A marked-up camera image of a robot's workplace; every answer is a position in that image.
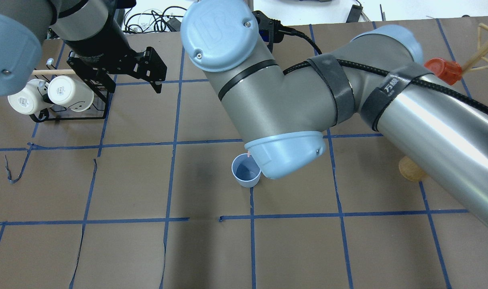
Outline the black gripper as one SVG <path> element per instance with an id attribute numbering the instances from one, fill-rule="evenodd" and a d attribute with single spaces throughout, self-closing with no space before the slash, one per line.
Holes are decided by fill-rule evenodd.
<path id="1" fill-rule="evenodd" d="M 144 51 L 134 51 L 126 39 L 121 41 L 67 41 L 75 56 L 67 62 L 75 73 L 85 81 L 114 87 L 112 75 L 129 75 L 149 82 L 153 90 L 160 94 L 162 82 L 166 79 L 167 66 L 154 47 Z"/>

